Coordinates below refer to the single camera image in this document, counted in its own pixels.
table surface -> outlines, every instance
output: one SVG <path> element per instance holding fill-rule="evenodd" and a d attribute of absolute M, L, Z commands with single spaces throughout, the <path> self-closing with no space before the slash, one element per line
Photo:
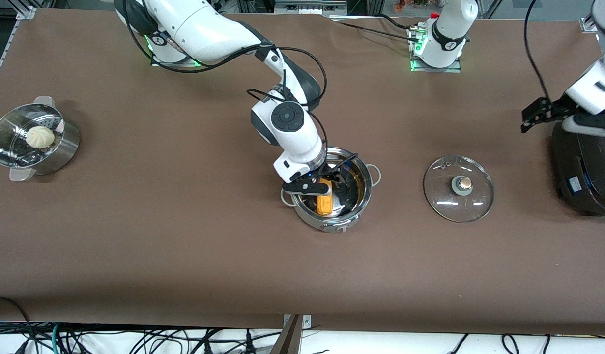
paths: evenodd
<path fill-rule="evenodd" d="M 280 201 L 280 150 L 244 92 L 278 78 L 253 56 L 167 72 L 115 13 L 42 9 L 6 58 L 0 117 L 49 95 L 82 143 L 28 183 L 0 166 L 0 295 L 42 321 L 278 327 L 304 313 L 325 329 L 605 334 L 605 218 L 556 197 L 551 127 L 519 130 L 541 95 L 522 22 L 475 22 L 462 73 L 435 74 L 410 72 L 400 40 L 321 16 L 233 18 L 324 64 L 330 143 L 383 170 L 359 224 L 321 233 Z M 530 27 L 552 96 L 601 54 L 576 22 Z M 455 154 L 495 184 L 477 222 L 442 219 L 422 192 L 426 168 Z M 0 318 L 17 313 L 0 304 Z"/>

metal handle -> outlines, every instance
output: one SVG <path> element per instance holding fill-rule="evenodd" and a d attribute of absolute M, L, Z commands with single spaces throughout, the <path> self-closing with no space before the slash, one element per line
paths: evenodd
<path fill-rule="evenodd" d="M 48 105 L 53 108 L 56 107 L 56 102 L 50 96 L 38 96 L 35 98 L 35 100 L 33 102 L 37 103 L 39 105 Z"/>
<path fill-rule="evenodd" d="M 372 183 L 372 187 L 376 186 L 377 184 L 379 184 L 379 182 L 381 182 L 381 170 L 376 167 L 376 165 L 374 164 L 367 164 L 366 167 L 368 168 L 368 171 L 370 170 L 370 168 L 374 168 L 376 170 L 376 173 L 379 175 L 379 179 L 376 181 L 376 183 Z"/>
<path fill-rule="evenodd" d="M 285 193 L 285 190 L 281 188 L 281 190 L 280 190 L 280 200 L 282 200 L 283 203 L 285 203 L 286 206 L 290 206 L 290 207 L 296 206 L 296 204 L 289 204 L 289 203 L 287 203 L 287 201 L 285 200 L 284 193 Z"/>
<path fill-rule="evenodd" d="M 33 168 L 24 168 L 22 170 L 17 168 L 10 168 L 10 181 L 28 181 L 29 179 L 31 179 L 31 177 L 33 177 L 33 175 L 35 175 L 35 170 Z"/>

